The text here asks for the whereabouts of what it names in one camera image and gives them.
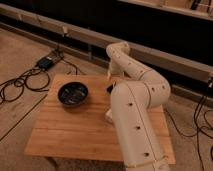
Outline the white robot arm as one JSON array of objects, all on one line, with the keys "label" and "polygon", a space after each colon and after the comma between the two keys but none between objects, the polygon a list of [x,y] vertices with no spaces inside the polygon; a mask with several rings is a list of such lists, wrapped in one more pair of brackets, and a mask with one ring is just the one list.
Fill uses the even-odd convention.
[{"label": "white robot arm", "polygon": [[168,81],[157,71],[129,56],[127,42],[109,44],[109,75],[126,72],[131,80],[117,83],[110,109],[126,171],[170,171],[163,148],[147,110],[165,103],[171,93]]}]

